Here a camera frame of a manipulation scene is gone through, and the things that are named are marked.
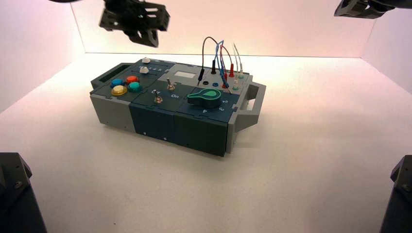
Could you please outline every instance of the white backdrop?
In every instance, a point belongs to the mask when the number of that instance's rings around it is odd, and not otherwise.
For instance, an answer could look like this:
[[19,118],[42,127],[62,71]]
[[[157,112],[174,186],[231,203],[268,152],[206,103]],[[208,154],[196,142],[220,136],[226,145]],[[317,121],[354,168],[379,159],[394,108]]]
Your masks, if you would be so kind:
[[362,58],[412,93],[412,10],[395,9],[376,21]]
[[0,0],[0,112],[84,53],[69,4]]
[[360,57],[374,23],[334,17],[339,0],[151,2],[166,5],[171,15],[157,49],[100,28],[102,0],[72,3],[86,52],[199,54],[203,38],[210,35],[236,42],[246,55]]

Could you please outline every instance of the black probe plug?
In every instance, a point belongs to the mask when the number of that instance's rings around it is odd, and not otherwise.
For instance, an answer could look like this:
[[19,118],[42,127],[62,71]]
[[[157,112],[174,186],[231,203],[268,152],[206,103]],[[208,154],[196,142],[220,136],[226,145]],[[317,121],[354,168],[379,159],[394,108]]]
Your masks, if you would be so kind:
[[199,85],[200,81],[203,79],[204,72],[205,72],[205,69],[202,68],[200,70],[199,78],[197,79],[198,80],[197,85]]

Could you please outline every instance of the screw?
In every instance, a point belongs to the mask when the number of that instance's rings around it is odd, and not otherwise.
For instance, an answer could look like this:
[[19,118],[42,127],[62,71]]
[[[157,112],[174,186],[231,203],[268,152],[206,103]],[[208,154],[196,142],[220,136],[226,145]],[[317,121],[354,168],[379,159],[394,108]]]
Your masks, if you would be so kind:
[[17,182],[14,184],[14,189],[19,189],[19,188],[22,187],[22,186],[23,186],[23,182],[17,181]]
[[403,188],[403,190],[405,190],[408,193],[412,192],[412,187],[410,185],[403,184],[402,188]]

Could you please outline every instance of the red probe plug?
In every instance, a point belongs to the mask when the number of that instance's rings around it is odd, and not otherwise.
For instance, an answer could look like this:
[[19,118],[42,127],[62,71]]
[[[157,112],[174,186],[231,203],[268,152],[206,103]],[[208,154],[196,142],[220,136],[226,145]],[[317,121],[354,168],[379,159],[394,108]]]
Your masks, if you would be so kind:
[[235,73],[233,72],[233,63],[230,64],[230,73],[229,73],[229,77],[233,78],[235,76]]

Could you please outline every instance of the handle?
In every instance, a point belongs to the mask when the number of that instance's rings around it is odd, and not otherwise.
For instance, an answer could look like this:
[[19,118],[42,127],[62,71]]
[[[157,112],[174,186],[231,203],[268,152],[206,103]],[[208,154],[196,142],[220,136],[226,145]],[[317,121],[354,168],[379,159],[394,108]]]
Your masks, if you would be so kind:
[[235,123],[235,131],[239,132],[252,125],[257,124],[260,110],[262,109],[263,98],[265,97],[266,86],[251,82],[248,86],[245,99],[252,100],[255,99],[252,110],[238,110],[238,116]]

